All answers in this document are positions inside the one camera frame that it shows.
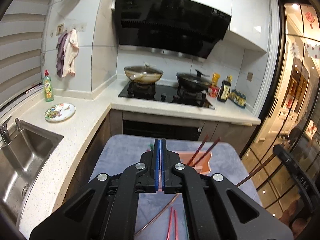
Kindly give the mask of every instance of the gas stove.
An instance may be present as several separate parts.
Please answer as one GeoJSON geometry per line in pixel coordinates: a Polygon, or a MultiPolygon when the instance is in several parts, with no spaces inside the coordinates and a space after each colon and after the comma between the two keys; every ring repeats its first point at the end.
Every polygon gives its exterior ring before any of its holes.
{"type": "Polygon", "coordinates": [[[137,98],[166,103],[176,103],[189,106],[199,106],[214,109],[204,93],[191,93],[184,87],[170,87],[158,84],[142,85],[128,82],[119,97],[137,98]]]}

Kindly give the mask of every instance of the blue tablecloth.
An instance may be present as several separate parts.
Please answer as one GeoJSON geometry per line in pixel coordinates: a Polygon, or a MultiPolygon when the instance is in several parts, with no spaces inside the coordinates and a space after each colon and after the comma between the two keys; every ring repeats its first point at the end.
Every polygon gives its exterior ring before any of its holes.
{"type": "MultiPolygon", "coordinates": [[[[166,142],[167,149],[170,151],[195,152],[201,144],[201,142],[182,140],[166,140],[166,142]]],[[[90,180],[100,173],[107,173],[110,176],[122,173],[128,166],[139,162],[141,154],[146,152],[150,143],[154,143],[154,138],[130,135],[112,136],[105,145],[90,180]]],[[[202,150],[207,150],[211,145],[211,142],[205,143],[202,150]]],[[[207,174],[208,176],[214,173],[221,173],[234,184],[237,184],[248,176],[237,152],[228,143],[218,143],[213,148],[209,165],[211,167],[211,172],[207,174]]],[[[240,189],[261,205],[258,193],[251,180],[241,185],[240,189]]],[[[173,194],[164,194],[163,192],[157,192],[156,194],[140,193],[136,232],[158,214],[173,197],[173,194]]],[[[187,227],[181,195],[176,199],[172,206],[177,210],[179,240],[187,240],[187,227]]],[[[149,225],[137,235],[135,239],[164,240],[168,230],[169,214],[170,208],[168,208],[153,224],[149,225]]],[[[174,239],[174,222],[172,221],[172,223],[170,239],[174,239]]]]}

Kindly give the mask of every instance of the range hood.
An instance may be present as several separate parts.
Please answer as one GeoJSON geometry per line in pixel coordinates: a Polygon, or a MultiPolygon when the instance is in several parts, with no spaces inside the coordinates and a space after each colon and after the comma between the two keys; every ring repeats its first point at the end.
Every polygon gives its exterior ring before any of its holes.
{"type": "Polygon", "coordinates": [[[116,0],[119,48],[205,61],[231,16],[190,0],[116,0]]]}

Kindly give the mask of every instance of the sink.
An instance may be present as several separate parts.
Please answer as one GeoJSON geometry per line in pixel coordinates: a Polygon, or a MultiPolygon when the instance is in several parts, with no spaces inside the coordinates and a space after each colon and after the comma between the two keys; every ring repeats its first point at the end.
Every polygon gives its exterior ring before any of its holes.
{"type": "Polygon", "coordinates": [[[8,145],[0,142],[0,205],[17,226],[36,177],[63,139],[62,135],[22,120],[20,123],[20,132],[16,128],[9,131],[8,145]]]}

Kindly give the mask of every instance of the white plate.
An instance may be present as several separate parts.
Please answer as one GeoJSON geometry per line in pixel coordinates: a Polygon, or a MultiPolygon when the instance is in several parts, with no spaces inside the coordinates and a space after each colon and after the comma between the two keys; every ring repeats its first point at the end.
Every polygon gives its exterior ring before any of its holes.
{"type": "Polygon", "coordinates": [[[44,118],[49,122],[61,122],[73,116],[75,112],[76,107],[73,104],[57,104],[45,111],[44,118]]]}

